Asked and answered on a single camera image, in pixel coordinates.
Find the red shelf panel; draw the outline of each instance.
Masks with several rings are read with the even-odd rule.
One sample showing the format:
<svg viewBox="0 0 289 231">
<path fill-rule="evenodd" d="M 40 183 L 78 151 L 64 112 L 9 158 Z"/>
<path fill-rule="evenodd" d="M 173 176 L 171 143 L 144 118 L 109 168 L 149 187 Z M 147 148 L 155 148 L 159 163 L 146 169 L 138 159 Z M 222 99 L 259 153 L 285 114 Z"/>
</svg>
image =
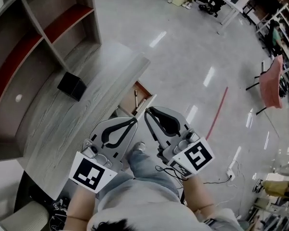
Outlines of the red shelf panel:
<svg viewBox="0 0 289 231">
<path fill-rule="evenodd" d="M 54 43 L 72 26 L 91 12 L 93 12 L 92 8 L 81 4 L 75 4 L 46 27 L 44 30 L 45 34 L 49 38 L 50 42 Z"/>
<path fill-rule="evenodd" d="M 31 51 L 40 43 L 42 36 L 36 31 L 30 30 L 18 44 L 11 51 L 9 56 L 0 68 L 0 97 L 4 92 L 5 87 L 8 85 L 11 77 L 18 67 L 24 62 Z"/>
</svg>

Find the table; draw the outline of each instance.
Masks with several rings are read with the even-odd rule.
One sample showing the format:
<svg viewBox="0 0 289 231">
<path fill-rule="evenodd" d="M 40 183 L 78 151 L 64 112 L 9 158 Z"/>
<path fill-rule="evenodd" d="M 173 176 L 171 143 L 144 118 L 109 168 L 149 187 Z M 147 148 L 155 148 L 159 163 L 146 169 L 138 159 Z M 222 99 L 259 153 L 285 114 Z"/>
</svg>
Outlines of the table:
<svg viewBox="0 0 289 231">
<path fill-rule="evenodd" d="M 239 0 L 237 3 L 233 3 L 230 0 L 223 0 L 226 4 L 228 4 L 232 11 L 223 19 L 221 24 L 223 25 L 218 31 L 218 34 L 221 34 L 225 28 L 230 24 L 230 22 L 239 14 L 243 13 L 243 7 L 249 0 Z"/>
<path fill-rule="evenodd" d="M 109 119 L 150 61 L 119 43 L 104 43 L 73 74 L 87 89 L 79 102 L 57 86 L 52 74 L 30 105 L 16 138 L 24 148 L 18 162 L 52 199 L 63 189 L 75 154 L 95 126 Z"/>
</svg>

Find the white desk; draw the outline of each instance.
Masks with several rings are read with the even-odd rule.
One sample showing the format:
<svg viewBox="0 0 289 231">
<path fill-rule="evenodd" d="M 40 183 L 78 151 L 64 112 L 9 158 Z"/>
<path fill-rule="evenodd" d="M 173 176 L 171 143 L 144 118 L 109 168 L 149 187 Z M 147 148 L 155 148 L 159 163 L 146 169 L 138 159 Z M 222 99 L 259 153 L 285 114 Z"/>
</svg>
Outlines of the white desk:
<svg viewBox="0 0 289 231">
<path fill-rule="evenodd" d="M 218 34 L 221 34 L 224 29 L 230 24 L 230 22 L 239 14 L 243 13 L 243 7 L 246 5 L 246 3 L 249 0 L 239 0 L 237 3 L 233 3 L 230 0 L 223 0 L 226 4 L 228 4 L 232 11 L 223 19 L 221 24 L 223 25 L 218 31 Z"/>
</svg>

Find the pink chair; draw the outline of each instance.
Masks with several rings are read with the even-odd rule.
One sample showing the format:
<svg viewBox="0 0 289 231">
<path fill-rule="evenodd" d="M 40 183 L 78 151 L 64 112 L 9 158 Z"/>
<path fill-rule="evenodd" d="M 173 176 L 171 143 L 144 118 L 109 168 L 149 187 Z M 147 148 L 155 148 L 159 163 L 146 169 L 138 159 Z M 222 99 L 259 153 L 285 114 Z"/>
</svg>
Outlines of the pink chair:
<svg viewBox="0 0 289 231">
<path fill-rule="evenodd" d="M 266 72 L 262 72 L 260 76 L 255 77 L 259 78 L 258 83 L 246 88 L 246 90 L 249 90 L 250 88 L 260 84 L 261 97 L 265 104 L 265 108 L 258 111 L 256 115 L 272 106 L 279 109 L 282 108 L 281 99 L 279 97 L 279 79 L 282 72 L 282 66 L 283 56 L 280 55 L 274 59 L 270 68 Z"/>
</svg>

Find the power strip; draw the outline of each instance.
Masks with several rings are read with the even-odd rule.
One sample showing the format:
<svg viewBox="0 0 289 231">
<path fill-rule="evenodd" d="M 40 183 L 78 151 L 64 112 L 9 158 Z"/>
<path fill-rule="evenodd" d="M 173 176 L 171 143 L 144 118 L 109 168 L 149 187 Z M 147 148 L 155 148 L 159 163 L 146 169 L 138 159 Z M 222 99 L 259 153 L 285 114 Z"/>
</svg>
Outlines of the power strip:
<svg viewBox="0 0 289 231">
<path fill-rule="evenodd" d="M 235 179 L 235 177 L 236 177 L 231 168 L 229 168 L 229 169 L 227 170 L 226 174 L 227 174 L 227 176 L 230 178 L 230 181 L 233 181 L 233 180 Z"/>
</svg>

